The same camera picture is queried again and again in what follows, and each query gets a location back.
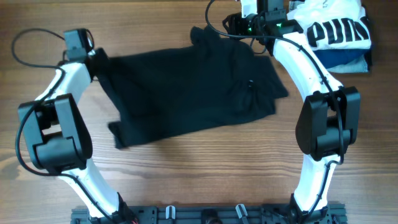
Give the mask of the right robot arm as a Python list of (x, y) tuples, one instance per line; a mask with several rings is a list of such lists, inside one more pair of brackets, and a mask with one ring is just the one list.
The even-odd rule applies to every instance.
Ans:
[(300, 180), (280, 215), (289, 223), (326, 223), (336, 217), (327, 201), (335, 168), (357, 137), (361, 96), (335, 79), (316, 55), (325, 26), (311, 22), (321, 5), (306, 1), (287, 12), (281, 1), (242, 1), (241, 12), (224, 21), (224, 34), (257, 39), (288, 71), (303, 107), (295, 129), (303, 152)]

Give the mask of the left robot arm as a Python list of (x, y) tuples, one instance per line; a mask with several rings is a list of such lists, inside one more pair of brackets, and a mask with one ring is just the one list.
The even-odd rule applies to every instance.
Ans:
[(93, 162), (93, 144), (77, 104), (93, 77), (95, 42), (88, 29), (67, 30), (54, 79), (34, 101), (18, 107), (16, 157), (28, 172), (65, 181), (85, 203), (90, 223), (137, 223), (120, 194)]

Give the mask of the black t-shirt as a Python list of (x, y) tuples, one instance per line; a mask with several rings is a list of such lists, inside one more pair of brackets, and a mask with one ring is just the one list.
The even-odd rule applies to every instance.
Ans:
[(192, 28), (191, 46), (109, 57), (98, 49), (93, 73), (119, 111), (109, 123), (124, 149), (275, 113), (288, 95), (268, 57), (210, 28)]

